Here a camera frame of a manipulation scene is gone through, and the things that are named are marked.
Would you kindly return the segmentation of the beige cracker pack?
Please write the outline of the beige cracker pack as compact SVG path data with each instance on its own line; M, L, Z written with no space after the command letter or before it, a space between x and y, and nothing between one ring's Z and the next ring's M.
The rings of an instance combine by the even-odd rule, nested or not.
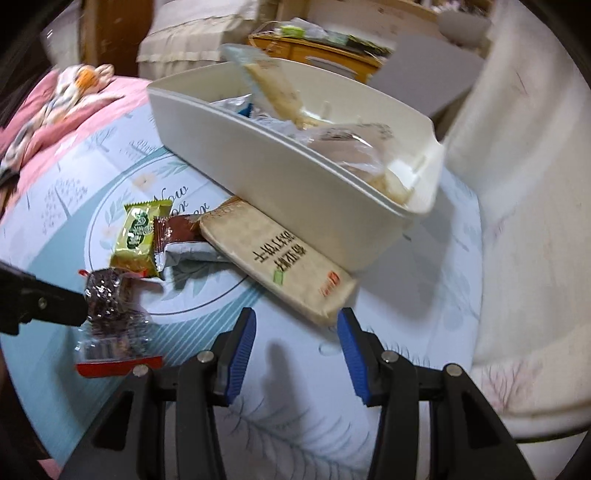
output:
M356 289L345 269L242 199L200 217L201 236L318 326L332 327Z

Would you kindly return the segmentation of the clear red dark snack packet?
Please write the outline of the clear red dark snack packet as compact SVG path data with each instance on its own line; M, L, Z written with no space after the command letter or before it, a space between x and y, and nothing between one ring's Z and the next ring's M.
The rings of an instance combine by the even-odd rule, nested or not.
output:
M143 279L112 267L79 274L88 315L77 332L77 373L93 379L125 376L140 365L161 368L163 357L152 345L156 324L137 297Z

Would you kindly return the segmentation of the green pineapple cake packet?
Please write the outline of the green pineapple cake packet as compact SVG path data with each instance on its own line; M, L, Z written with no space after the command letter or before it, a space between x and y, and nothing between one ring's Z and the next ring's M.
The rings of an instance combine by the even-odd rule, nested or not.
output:
M154 222L156 217L167 216L172 201L150 200L126 204L126 217L110 257L109 266L119 268L142 278L157 275L153 257Z

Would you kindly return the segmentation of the light blue bread packet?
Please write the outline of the light blue bread packet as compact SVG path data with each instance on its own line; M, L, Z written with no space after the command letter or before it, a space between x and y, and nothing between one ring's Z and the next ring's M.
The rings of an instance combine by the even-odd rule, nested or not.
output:
M219 50L225 60L238 66L260 107L277 119L293 122L300 130L322 125L304 111L300 93L277 58L247 45L223 44Z

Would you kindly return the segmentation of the clear printed snack packet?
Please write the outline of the clear printed snack packet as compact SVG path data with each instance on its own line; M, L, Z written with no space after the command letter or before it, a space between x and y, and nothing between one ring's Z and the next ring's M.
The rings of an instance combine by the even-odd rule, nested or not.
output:
M386 173L394 134L382 123L341 124L303 130L294 139L370 183Z

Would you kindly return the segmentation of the teal patterned table mat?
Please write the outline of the teal patterned table mat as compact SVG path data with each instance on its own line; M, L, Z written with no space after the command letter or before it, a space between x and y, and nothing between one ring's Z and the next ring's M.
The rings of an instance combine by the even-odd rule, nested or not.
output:
M49 169L5 215L1 257L74 291L105 267L127 204L169 199L203 212L228 195L166 151L141 106L94 133ZM477 195L444 172L431 214L360 276L351 299L363 329L413 363L473 360L482 298ZM256 311L256 343L242 392L217 411L231 479L363 479L379 414L353 392L334 329L320 329L228 265L191 263L145 284L149 346L178 365L211 346L240 311ZM75 368L78 331L43 322L6 336L2 350L21 404L59 463L117 386Z

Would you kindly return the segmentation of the cream plastic organizer bin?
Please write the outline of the cream plastic organizer bin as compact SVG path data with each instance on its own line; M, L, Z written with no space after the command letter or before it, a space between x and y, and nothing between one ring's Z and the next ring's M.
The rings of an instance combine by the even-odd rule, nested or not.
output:
M232 63L188 70L147 86L162 144L349 272L372 265L434 204L446 149L431 119L366 84L303 63L280 65L308 114L334 123L383 123L408 152L414 192L399 205L296 140L215 106L248 94Z

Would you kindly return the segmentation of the pink quilted blanket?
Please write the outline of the pink quilted blanket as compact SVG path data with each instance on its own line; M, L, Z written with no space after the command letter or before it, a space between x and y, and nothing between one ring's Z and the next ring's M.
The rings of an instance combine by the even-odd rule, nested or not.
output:
M47 73L1 129L1 211L74 146L145 104L147 84L116 75L110 64Z

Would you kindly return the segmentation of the cream floral sofa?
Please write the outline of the cream floral sofa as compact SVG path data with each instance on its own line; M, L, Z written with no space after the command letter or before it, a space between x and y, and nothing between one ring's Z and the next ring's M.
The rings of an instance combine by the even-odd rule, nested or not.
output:
M522 440L590 423L590 89L518 1L447 137L477 195L484 287L472 376Z

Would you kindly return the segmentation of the grey office chair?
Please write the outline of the grey office chair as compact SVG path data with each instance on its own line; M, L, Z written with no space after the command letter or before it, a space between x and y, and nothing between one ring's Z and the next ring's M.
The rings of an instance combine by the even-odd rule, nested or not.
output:
M483 66L480 56L451 43L403 34L368 85L434 119L470 92Z

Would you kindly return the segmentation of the wooden desk with drawers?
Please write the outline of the wooden desk with drawers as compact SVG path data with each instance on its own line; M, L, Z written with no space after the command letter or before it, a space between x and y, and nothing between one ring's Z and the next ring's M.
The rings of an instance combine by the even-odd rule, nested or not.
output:
M362 83L367 83L384 64L370 55L272 33L249 35L249 45L263 50L270 57L307 64Z

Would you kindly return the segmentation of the lace covered cabinet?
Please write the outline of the lace covered cabinet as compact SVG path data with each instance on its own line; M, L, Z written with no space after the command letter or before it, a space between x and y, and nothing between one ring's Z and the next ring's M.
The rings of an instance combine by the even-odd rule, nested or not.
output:
M170 1L141 41L138 75L156 80L221 62L221 45L242 43L259 24L259 1Z

